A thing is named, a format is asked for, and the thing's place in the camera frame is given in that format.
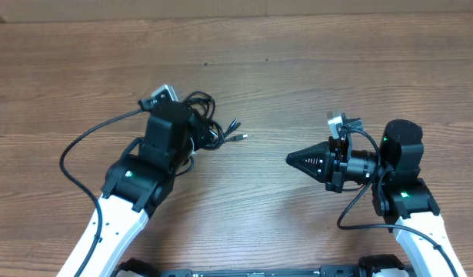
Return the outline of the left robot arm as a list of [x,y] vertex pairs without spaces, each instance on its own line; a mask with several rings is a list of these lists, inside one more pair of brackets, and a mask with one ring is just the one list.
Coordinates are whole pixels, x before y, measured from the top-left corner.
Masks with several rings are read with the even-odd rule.
[[135,237],[172,192],[175,179],[190,172],[199,149],[216,150],[225,138],[213,119],[215,100],[187,98],[181,102],[142,99],[134,115],[149,113],[145,134],[124,149],[105,174],[101,195],[65,167],[67,147],[59,160],[64,176],[93,202],[92,217],[59,271],[60,276],[110,276]]

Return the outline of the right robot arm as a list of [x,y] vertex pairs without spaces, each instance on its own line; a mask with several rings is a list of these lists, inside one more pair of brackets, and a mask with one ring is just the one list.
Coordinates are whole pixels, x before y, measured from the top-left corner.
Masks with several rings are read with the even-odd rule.
[[291,167],[336,193],[346,182],[358,184],[358,194],[338,217],[342,221],[370,190],[372,205],[383,223],[353,225],[354,230],[386,229],[409,259],[395,255],[361,257],[345,270],[350,276],[463,276],[465,271],[449,242],[441,210],[420,178],[424,153],[421,126],[404,119],[390,121],[379,143],[363,129],[360,118],[344,115],[328,121],[328,141],[287,155]]

